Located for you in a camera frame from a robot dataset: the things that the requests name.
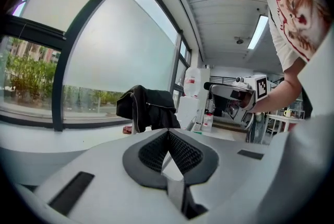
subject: ceiling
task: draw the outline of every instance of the ceiling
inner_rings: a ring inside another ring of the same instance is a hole
[[[266,0],[187,0],[195,18],[204,62],[217,66],[282,73],[269,28],[254,50],[248,50]],[[237,44],[237,38],[244,40]]]

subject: ceiling light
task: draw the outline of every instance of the ceiling light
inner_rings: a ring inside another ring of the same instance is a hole
[[[257,42],[259,42],[259,39],[266,27],[266,24],[268,22],[268,17],[267,16],[260,16],[259,22],[257,23],[256,30],[254,32],[254,35],[252,37],[252,40],[248,46],[249,50],[253,50],[256,47]]]

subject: white table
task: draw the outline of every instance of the white table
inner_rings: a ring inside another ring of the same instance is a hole
[[[289,130],[289,125],[290,124],[298,124],[298,123],[304,121],[304,119],[297,119],[297,118],[294,118],[294,117],[286,117],[286,116],[282,116],[282,115],[267,114],[267,119],[266,119],[266,122],[265,122],[265,128],[264,128],[264,131],[263,131],[261,144],[263,142],[263,139],[265,138],[265,134],[266,134],[268,123],[269,123],[270,119],[275,120],[275,122],[273,124],[273,129],[271,131],[271,137],[273,136],[273,131],[274,131],[274,128],[275,128],[275,125],[276,125],[276,121],[280,122],[279,125],[278,125],[277,133],[281,132],[283,122],[285,123],[285,127],[284,127],[283,132],[287,132]]]

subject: window frame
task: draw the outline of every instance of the window frame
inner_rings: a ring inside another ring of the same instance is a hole
[[[178,112],[178,106],[180,104],[180,98],[181,98],[181,96],[182,96],[183,93],[181,91],[179,91],[179,90],[174,89],[173,96],[174,96],[174,92],[178,92],[177,102],[176,102],[176,106],[175,106],[176,112]]]
[[[57,50],[60,52],[60,56],[57,62],[56,72],[54,75],[53,89],[52,89],[52,122],[45,122],[36,116],[18,117],[10,113],[0,113],[0,120],[8,123],[26,125],[26,126],[43,126],[47,128],[53,128],[55,131],[62,131],[64,128],[97,128],[113,125],[123,125],[131,123],[131,120],[117,118],[108,119],[107,121],[95,121],[95,120],[73,120],[64,122],[63,119],[63,81],[66,72],[66,66],[70,62],[71,52],[74,50],[74,44],[79,37],[82,29],[85,27],[87,21],[95,10],[101,5],[104,0],[90,0],[78,13],[75,19],[72,21],[69,29],[66,32],[51,28],[38,22],[34,22],[28,19],[13,16],[18,5],[27,1],[23,0],[8,0],[6,4],[6,11],[10,15],[5,16],[5,28],[3,35],[15,38],[20,38],[46,48]],[[186,66],[186,69],[190,67],[191,49],[189,48],[187,41],[183,35],[183,31],[180,29],[176,20],[166,7],[162,0],[155,0],[160,6],[162,11],[166,14],[169,21],[172,23],[176,30],[177,36],[175,38],[175,59],[173,60],[173,68],[171,71],[170,79],[170,92],[179,91],[179,98],[184,94],[183,87],[175,84],[175,77],[178,67],[178,62],[181,62]],[[183,57],[180,54],[181,41],[186,46],[186,54]]]

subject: white bottle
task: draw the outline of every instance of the white bottle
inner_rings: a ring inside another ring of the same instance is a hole
[[[205,114],[203,119],[202,131],[211,132],[212,124],[213,124],[212,113]]]
[[[194,97],[197,96],[200,91],[201,84],[200,69],[198,68],[188,68],[184,80],[184,93],[186,96]]]

